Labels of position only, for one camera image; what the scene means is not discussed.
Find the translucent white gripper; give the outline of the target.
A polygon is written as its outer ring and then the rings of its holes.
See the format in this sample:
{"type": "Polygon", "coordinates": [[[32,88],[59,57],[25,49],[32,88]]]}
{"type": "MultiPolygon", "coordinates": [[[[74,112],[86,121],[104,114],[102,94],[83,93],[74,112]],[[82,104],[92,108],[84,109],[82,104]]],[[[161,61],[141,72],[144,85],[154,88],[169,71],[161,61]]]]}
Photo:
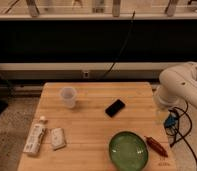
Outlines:
{"type": "Polygon", "coordinates": [[[158,101],[155,102],[156,104],[156,122],[158,124],[163,124],[167,119],[169,112],[166,107],[160,104],[158,101]]]}

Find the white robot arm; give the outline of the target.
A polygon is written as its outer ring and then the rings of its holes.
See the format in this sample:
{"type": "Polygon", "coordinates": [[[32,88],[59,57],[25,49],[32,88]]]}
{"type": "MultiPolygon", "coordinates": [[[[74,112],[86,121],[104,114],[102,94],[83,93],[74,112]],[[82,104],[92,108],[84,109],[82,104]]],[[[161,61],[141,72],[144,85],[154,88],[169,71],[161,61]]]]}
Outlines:
{"type": "Polygon", "coordinates": [[[169,67],[159,75],[160,85],[154,92],[157,105],[156,122],[163,124],[168,118],[168,110],[175,107],[180,99],[197,109],[197,63],[186,62],[169,67]]]}

